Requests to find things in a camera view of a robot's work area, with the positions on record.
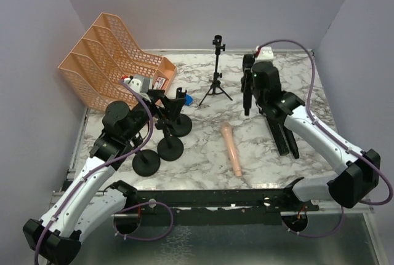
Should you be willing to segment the black tripod mic stand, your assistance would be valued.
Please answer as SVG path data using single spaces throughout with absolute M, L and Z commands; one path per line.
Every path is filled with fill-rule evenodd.
M 224 89 L 221 87 L 220 79 L 222 78 L 222 73 L 218 72 L 220 54 L 226 49 L 226 45 L 222 43 L 222 36 L 219 34 L 215 35 L 214 39 L 212 40 L 212 44 L 215 46 L 215 70 L 213 80 L 211 80 L 211 86 L 203 99 L 199 102 L 198 106 L 202 105 L 207 96 L 224 94 L 230 101 L 233 100 L 232 97 L 229 96 L 229 94 L 227 94 L 226 91 L 224 91 Z

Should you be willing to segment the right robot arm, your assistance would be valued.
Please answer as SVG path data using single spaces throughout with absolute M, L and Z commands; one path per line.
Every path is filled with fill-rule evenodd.
M 281 155 L 299 158 L 295 136 L 305 140 L 332 167 L 333 176 L 300 178 L 289 185 L 300 202 L 333 200 L 345 208 L 360 203 L 379 182 L 380 155 L 363 151 L 326 126 L 296 94 L 283 90 L 269 53 L 245 54 L 241 91 L 248 116 L 255 103 L 268 121 Z

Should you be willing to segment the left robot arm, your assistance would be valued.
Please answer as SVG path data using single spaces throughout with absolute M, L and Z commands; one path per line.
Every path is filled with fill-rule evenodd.
M 132 156 L 132 168 L 142 177 L 154 175 L 161 162 L 183 154 L 180 135 L 173 129 L 182 121 L 187 92 L 178 88 L 174 99 L 163 90 L 149 90 L 147 97 L 133 92 L 137 105 L 122 100 L 111 102 L 102 119 L 103 130 L 96 139 L 82 170 L 59 200 L 38 220 L 28 220 L 23 233 L 34 250 L 34 263 L 44 258 L 50 264 L 70 264 L 86 237 L 111 214 L 138 209 L 143 202 L 136 189 L 122 181 L 110 185 L 103 200 L 91 200 Z

